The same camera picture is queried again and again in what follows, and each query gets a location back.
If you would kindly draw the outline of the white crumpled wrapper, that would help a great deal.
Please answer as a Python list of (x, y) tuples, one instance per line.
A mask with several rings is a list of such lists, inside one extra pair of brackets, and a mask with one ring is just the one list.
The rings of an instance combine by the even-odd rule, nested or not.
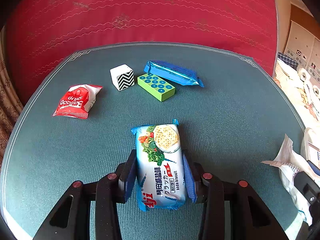
[(299, 154), (293, 150), (293, 141), (286, 135), (275, 159), (262, 162), (279, 168), (280, 179), (285, 190), (290, 194), (298, 213), (309, 226), (312, 224), (310, 204), (295, 187), (294, 179), (299, 172), (305, 172), (316, 184), (319, 184), (319, 175), (308, 163), (310, 160), (319, 167), (319, 155), (312, 157), (312, 150), (319, 151), (319, 137), (313, 129), (308, 127), (304, 132)]

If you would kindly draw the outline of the floral bed sheet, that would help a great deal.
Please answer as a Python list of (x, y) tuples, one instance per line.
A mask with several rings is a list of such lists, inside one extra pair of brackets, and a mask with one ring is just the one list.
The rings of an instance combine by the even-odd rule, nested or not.
[(319, 134), (319, 112), (311, 101), (311, 92), (305, 92), (306, 86), (298, 72), (284, 61), (277, 59), (273, 80), (282, 89), (306, 128)]

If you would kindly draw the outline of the beige patterned curtain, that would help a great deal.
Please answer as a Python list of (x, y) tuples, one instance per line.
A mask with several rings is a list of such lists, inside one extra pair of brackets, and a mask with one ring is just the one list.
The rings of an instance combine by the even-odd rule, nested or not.
[(14, 87), (11, 83), (5, 64), (4, 31), (1, 30), (1, 67), (0, 67), (0, 150), (1, 164), (3, 162), (5, 149), (14, 125), (22, 112), (21, 104)]

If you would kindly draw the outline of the white wardrobe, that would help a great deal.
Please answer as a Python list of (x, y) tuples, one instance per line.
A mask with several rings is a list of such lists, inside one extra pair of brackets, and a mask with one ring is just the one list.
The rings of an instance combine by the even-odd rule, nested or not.
[(284, 54), (294, 59), (319, 82), (319, 39), (308, 30), (291, 21)]

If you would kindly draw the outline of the blue white cracker packet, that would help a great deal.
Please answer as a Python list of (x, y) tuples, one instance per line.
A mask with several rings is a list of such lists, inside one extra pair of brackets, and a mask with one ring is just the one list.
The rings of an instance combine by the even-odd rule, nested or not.
[(185, 204), (187, 190), (178, 120), (138, 126), (131, 132), (136, 136), (139, 208), (144, 212), (179, 209)]

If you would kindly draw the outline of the checkered blue cloth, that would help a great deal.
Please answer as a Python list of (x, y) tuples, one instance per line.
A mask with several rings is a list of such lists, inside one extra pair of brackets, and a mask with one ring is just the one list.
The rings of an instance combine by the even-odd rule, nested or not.
[(290, 66), (292, 69), (297, 70), (298, 62), (296, 60), (294, 60), (293, 58), (291, 58), (281, 52), (278, 52), (278, 59), (283, 61), (288, 66)]

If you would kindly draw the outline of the white zigzag cube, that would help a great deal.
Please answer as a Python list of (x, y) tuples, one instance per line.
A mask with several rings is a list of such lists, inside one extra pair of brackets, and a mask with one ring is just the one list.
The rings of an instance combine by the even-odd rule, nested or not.
[(125, 90), (135, 84), (134, 72), (127, 64), (110, 69), (110, 74), (112, 83), (118, 91)]

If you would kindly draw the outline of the red white snack packet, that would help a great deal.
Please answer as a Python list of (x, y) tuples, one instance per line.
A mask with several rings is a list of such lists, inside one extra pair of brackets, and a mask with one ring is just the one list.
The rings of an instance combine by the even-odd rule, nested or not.
[(53, 116), (87, 119), (89, 110), (102, 88), (102, 86), (88, 84), (70, 87), (59, 101)]

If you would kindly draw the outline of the blue snack packet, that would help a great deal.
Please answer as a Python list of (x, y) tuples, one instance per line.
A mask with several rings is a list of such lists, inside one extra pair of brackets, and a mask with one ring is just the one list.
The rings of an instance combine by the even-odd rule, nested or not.
[(204, 88), (202, 80), (195, 71), (165, 61), (148, 61), (143, 70), (148, 74), (157, 75), (182, 86), (200, 86)]

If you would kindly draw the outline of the teal table mat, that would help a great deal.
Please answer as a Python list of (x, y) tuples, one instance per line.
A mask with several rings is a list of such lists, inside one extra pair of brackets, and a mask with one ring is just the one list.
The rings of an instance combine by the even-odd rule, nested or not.
[(1, 171), (1, 215), (32, 239), (76, 180), (92, 183), (141, 147), (170, 167), (157, 127), (224, 181), (248, 181), (284, 230), (298, 216), (279, 171), (266, 165), (285, 137), (298, 151), (304, 124), (257, 62), (193, 44), (128, 43), (73, 53), (47, 74), (20, 114)]

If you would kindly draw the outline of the green dotted block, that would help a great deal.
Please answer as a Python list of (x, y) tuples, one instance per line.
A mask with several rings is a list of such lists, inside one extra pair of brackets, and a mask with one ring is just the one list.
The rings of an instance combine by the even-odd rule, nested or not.
[(160, 102), (175, 95), (176, 89), (174, 86), (151, 73), (146, 73), (137, 77), (137, 83)]

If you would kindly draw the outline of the red quilted mattress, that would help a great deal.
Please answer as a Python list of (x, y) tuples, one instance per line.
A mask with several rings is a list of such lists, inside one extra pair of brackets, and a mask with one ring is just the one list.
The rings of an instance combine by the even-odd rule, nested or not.
[(252, 57), (272, 74), (274, 0), (22, 0), (5, 26), (7, 68), (22, 103), (68, 55), (102, 45), (194, 43)]

